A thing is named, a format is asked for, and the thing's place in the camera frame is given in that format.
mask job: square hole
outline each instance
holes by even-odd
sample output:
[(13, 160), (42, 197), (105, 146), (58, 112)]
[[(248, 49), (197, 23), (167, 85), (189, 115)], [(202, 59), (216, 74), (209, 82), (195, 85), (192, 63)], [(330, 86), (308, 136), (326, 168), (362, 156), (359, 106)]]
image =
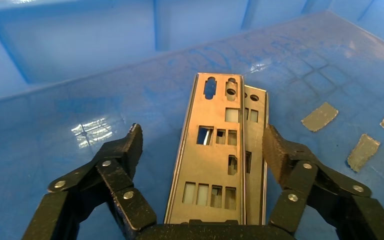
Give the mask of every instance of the square hole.
[(199, 126), (196, 144), (210, 145), (211, 138), (213, 137), (213, 130), (214, 128), (212, 126)]
[(229, 130), (227, 134), (227, 144), (236, 146), (238, 144), (237, 131)]
[(239, 109), (226, 108), (224, 121), (229, 123), (239, 123)]
[(217, 129), (217, 136), (215, 137), (216, 144), (225, 144), (226, 142), (226, 130)]

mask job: circular hole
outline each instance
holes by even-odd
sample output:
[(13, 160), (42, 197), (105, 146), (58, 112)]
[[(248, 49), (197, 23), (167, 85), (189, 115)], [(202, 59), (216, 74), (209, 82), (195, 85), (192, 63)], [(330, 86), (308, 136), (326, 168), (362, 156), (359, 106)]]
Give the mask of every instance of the circular hole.
[(229, 95), (235, 95), (235, 94), (236, 94), (236, 91), (233, 90), (233, 89), (231, 89), (231, 88), (228, 88), (226, 92), (227, 92), (227, 94), (229, 94)]
[(251, 95), (249, 96), (249, 98), (252, 100), (252, 101), (255, 101), (257, 102), (259, 100), (258, 96), (257, 95)]

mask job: silver bolt head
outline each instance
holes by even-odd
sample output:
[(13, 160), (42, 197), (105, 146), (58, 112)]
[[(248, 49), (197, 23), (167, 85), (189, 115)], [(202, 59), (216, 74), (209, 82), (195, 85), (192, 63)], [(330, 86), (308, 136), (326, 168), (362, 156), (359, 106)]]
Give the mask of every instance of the silver bolt head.
[(109, 165), (111, 165), (111, 161), (110, 160), (106, 160), (102, 163), (102, 166), (103, 167), (108, 167)]
[(297, 197), (297, 195), (295, 195), (295, 194), (289, 194), (288, 196), (287, 196), (287, 198), (289, 199), (289, 200), (291, 200), (292, 202), (296, 202), (296, 201), (298, 201), (298, 197)]
[(123, 195), (124, 199), (131, 199), (133, 197), (133, 191), (128, 191)]
[(53, 187), (56, 189), (59, 189), (59, 188), (64, 187), (65, 184), (66, 184), (66, 181), (62, 180), (62, 181), (58, 181), (57, 183), (55, 183), (55, 185)]
[(352, 186), (352, 188), (357, 192), (360, 192), (360, 193), (364, 192), (364, 189), (359, 185), (354, 185)]
[(311, 166), (311, 165), (308, 164), (308, 163), (304, 163), (303, 166), (304, 166), (304, 168), (306, 168), (306, 169), (312, 169), (312, 168), (313, 168), (313, 166)]

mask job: blue plastic bin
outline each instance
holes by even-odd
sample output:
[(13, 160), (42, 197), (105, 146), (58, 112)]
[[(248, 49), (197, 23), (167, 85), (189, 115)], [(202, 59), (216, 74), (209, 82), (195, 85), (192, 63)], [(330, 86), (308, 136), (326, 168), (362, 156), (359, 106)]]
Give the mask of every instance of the blue plastic bin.
[[(162, 222), (194, 75), (245, 75), (269, 122), (384, 206), (384, 0), (0, 0), (0, 240), (20, 239), (47, 185), (143, 128), (134, 179)], [(301, 119), (339, 110), (318, 132)], [(347, 156), (380, 141), (361, 172)], [(268, 178), (270, 214), (280, 193)], [(310, 207), (297, 239), (337, 239)], [(79, 239), (122, 239), (106, 206)]]

